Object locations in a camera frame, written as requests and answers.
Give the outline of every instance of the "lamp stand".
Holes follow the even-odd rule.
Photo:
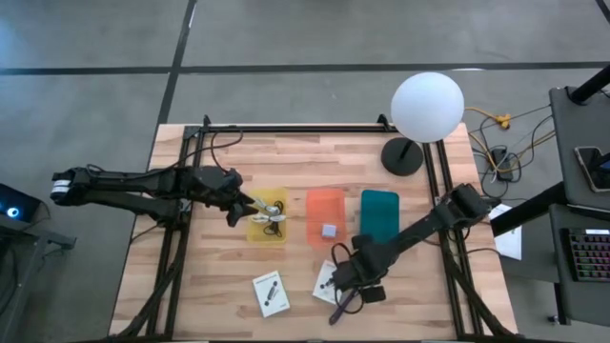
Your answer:
[[[423,152],[419,145],[411,139],[393,138],[385,144],[381,151],[381,164],[394,175],[410,175],[417,172],[423,164]]]

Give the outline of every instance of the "wooden tabletop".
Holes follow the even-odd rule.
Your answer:
[[[184,125],[162,125],[152,151],[151,168],[168,166],[179,154]],[[432,208],[425,168],[408,177],[385,171],[380,152],[393,133],[247,133],[241,143],[217,150],[225,168],[244,178],[242,191],[284,187],[288,190],[287,240],[265,246],[246,240],[248,220],[229,228],[224,212],[195,205],[182,278],[174,339],[449,339],[455,338],[440,250],[424,243],[405,252],[383,279],[387,300],[367,304],[361,313],[344,315],[333,327],[331,304],[312,297],[313,286],[328,249],[307,244],[305,200],[309,189],[340,188],[345,192],[349,236],[358,233],[360,195],[364,190],[396,192],[400,196],[400,227],[406,228]],[[219,134],[214,144],[229,143],[236,134]],[[210,137],[205,144],[209,146]],[[479,189],[478,173],[466,127],[445,139],[454,183]],[[437,152],[432,146],[437,180],[444,190]],[[206,153],[203,165],[213,160]],[[153,225],[137,219],[133,234]],[[111,333],[124,329],[153,290],[163,237],[158,229],[130,247]],[[494,248],[491,228],[479,224],[466,241],[468,250]],[[493,252],[469,255],[475,286],[501,323],[517,331],[498,257]],[[263,319],[254,298],[252,280],[279,271],[291,308]],[[468,323],[465,296],[460,294]],[[165,323],[165,306],[158,330]]]

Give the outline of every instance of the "white card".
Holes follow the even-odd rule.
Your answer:
[[[314,296],[333,305],[335,304],[335,285],[331,284],[329,280],[333,277],[334,271],[336,271],[335,264],[331,261],[324,261],[314,285]],[[336,298],[341,298],[341,291],[336,292]]]
[[[279,277],[279,272],[270,272],[253,281],[256,300],[263,317],[290,309],[288,295]]]
[[[494,219],[511,209],[512,207],[508,205],[499,204],[489,213],[489,218]],[[521,226],[516,227],[494,238],[496,249],[501,255],[521,260],[521,228]]]

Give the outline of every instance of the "keyboard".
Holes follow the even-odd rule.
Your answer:
[[[610,230],[562,229],[574,281],[610,282]]]

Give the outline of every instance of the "white sphere lamp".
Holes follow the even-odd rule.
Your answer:
[[[405,176],[423,163],[418,144],[436,142],[456,129],[464,114],[464,95],[458,84],[438,72],[406,79],[396,90],[390,109],[392,121],[404,137],[383,147],[381,163],[389,172]]]

